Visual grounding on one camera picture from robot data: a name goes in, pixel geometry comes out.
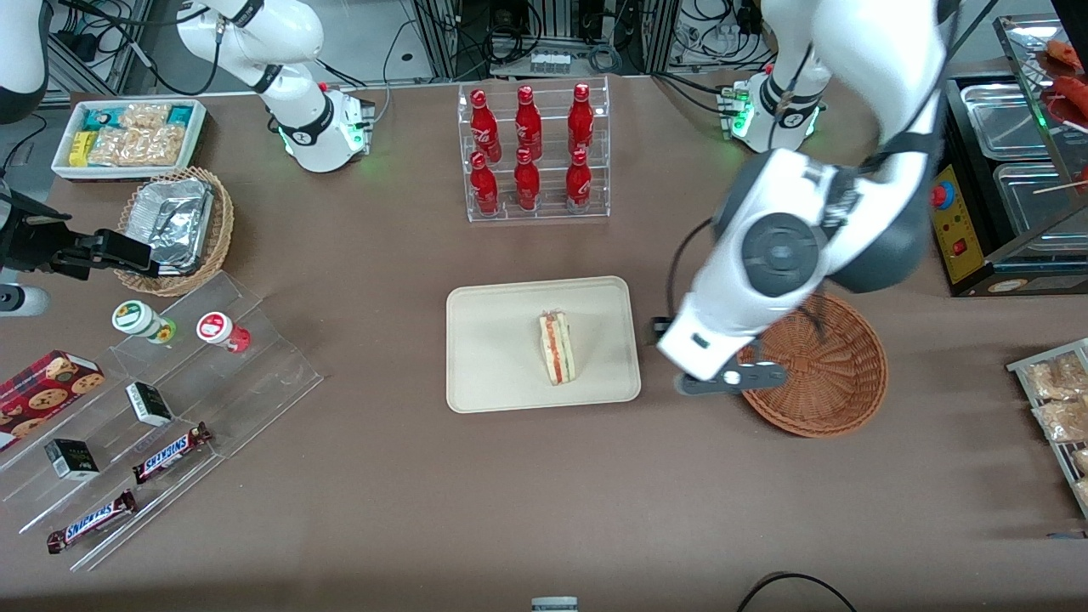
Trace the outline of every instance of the yellow control panel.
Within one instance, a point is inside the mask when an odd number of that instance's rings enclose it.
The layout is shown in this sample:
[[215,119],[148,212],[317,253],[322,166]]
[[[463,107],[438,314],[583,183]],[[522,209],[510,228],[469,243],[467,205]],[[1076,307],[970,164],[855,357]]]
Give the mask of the yellow control panel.
[[944,268],[952,282],[957,283],[981,268],[986,258],[951,166],[937,175],[929,204]]

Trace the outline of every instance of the snickers bar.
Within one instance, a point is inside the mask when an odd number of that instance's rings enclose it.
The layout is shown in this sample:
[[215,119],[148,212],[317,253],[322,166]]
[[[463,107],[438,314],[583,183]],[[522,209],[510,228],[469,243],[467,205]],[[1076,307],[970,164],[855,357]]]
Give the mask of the snickers bar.
[[208,431],[208,428],[201,420],[196,427],[189,429],[185,436],[174,440],[172,444],[158,453],[154,453],[149,460],[134,467],[133,474],[136,475],[136,484],[143,485],[144,482],[147,482],[152,476],[165,470],[171,465],[174,465],[189,451],[196,449],[200,444],[203,444],[208,440],[211,440],[211,431]]
[[49,534],[49,539],[46,540],[49,554],[59,553],[95,529],[101,529],[114,518],[124,514],[136,514],[137,510],[136,498],[133,497],[132,491],[125,489],[121,497],[69,525],[67,529],[59,529]]

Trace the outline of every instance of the beige tray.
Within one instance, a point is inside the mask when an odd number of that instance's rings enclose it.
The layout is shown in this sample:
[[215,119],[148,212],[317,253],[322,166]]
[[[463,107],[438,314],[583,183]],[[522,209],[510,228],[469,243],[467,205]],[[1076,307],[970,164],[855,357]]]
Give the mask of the beige tray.
[[[539,317],[567,313],[578,378],[553,387]],[[630,402],[639,395],[631,296],[618,277],[462,286],[446,298],[446,402],[484,413]]]

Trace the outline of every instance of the small black box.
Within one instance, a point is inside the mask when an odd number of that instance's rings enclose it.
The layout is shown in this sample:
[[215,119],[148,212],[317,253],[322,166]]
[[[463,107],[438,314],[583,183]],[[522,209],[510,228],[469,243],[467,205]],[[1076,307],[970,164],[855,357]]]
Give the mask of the small black box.
[[66,480],[89,480],[98,475],[98,466],[86,442],[54,438],[46,444],[46,455],[57,476]]
[[125,388],[128,394],[128,403],[136,411],[136,418],[154,427],[170,425],[173,415],[166,407],[166,402],[162,400],[159,390],[146,382],[134,382]]

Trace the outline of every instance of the aluminum foil container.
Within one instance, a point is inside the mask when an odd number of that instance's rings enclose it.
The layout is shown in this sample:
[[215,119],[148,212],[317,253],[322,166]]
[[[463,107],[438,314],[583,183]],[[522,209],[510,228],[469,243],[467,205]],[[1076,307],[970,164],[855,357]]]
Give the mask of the aluminum foil container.
[[149,183],[136,193],[125,235],[150,245],[160,276],[191,274],[200,268],[214,196],[199,179]]

